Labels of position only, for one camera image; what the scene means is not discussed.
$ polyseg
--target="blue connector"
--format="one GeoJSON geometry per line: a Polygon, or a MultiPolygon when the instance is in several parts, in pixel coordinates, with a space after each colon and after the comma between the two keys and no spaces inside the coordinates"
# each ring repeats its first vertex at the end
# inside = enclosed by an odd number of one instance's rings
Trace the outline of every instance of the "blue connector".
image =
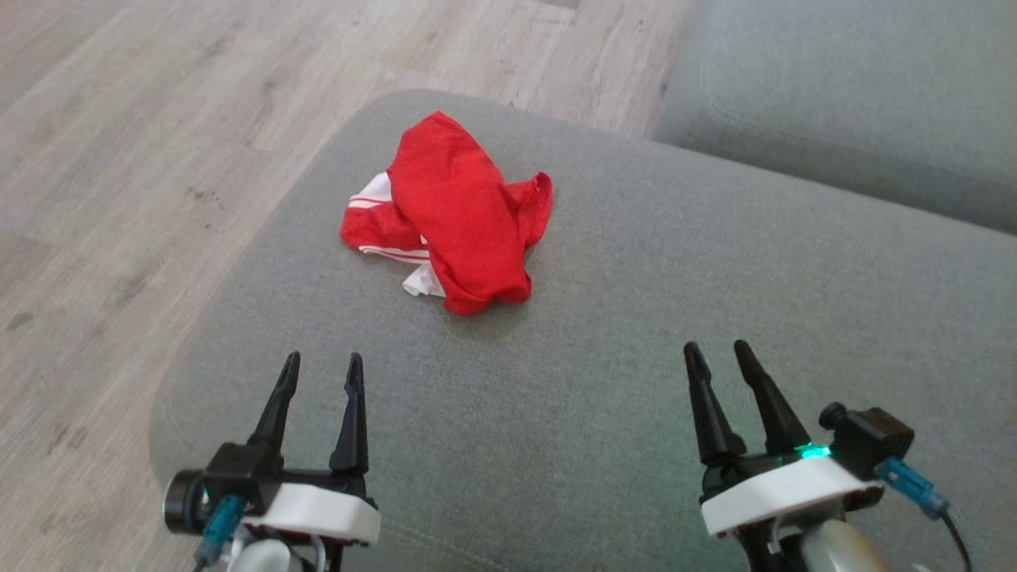
{"type": "Polygon", "coordinates": [[[931,520],[946,514],[950,502],[933,490],[933,483],[897,457],[887,457],[876,467],[876,474],[891,489],[914,501],[931,520]]]}
{"type": "Polygon", "coordinates": [[[207,568],[219,562],[223,547],[230,539],[240,519],[244,517],[244,500],[236,495],[227,495],[219,503],[216,512],[204,526],[201,534],[201,545],[194,551],[195,569],[207,568]]]}

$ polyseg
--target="gray ottoman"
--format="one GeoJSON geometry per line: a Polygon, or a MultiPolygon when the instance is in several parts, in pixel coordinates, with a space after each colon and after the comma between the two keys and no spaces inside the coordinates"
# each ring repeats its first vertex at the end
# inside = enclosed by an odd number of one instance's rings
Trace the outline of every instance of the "gray ottoman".
{"type": "MultiPolygon", "coordinates": [[[[380,542],[349,570],[736,570],[706,535],[681,346],[763,448],[731,343],[746,338],[813,436],[832,400],[909,422],[909,460],[955,504],[983,569],[1017,560],[1017,237],[696,153],[432,92],[382,98],[322,150],[210,301],[165,380],[166,481],[249,434],[303,353],[284,454],[324,467],[363,354],[380,542]],[[353,252],[347,196],[441,109],[508,179],[555,183],[532,299],[458,318],[405,265],[353,252]]],[[[888,496],[854,521],[901,569],[959,566],[888,496]]]]}
{"type": "Polygon", "coordinates": [[[1012,0],[704,0],[654,138],[1017,234],[1012,0]]]}

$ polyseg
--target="gray upholstery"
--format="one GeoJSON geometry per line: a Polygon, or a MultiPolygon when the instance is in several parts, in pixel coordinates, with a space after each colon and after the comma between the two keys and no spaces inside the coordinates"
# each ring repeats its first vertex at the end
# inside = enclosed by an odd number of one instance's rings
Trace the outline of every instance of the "gray upholstery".
{"type": "MultiPolygon", "coordinates": [[[[166,481],[245,439],[303,353],[284,453],[323,467],[363,354],[382,539],[350,570],[737,570],[707,537],[681,346],[698,340],[736,431],[762,427],[744,337],[818,440],[832,400],[910,422],[984,570],[1017,560],[1017,238],[817,183],[432,92],[382,98],[320,153],[208,302],[165,380],[166,481]],[[473,318],[413,298],[406,265],[341,244],[346,197],[441,109],[510,179],[555,183],[534,294],[473,318]]],[[[901,569],[958,567],[889,498],[855,522],[901,569]]]]}
{"type": "Polygon", "coordinates": [[[1017,234],[1012,0],[704,0],[654,138],[1017,234]]]}

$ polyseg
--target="red cloth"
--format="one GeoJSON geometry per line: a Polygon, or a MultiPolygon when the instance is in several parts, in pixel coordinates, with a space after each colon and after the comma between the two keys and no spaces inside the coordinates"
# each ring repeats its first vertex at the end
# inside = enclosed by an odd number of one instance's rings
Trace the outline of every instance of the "red cloth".
{"type": "Polygon", "coordinates": [[[387,173],[392,203],[360,198],[354,208],[351,199],[340,229],[347,244],[406,262],[429,258],[455,313],[530,297],[523,256],[547,226],[550,177],[505,183],[470,133],[440,111],[403,134],[387,173]]]}

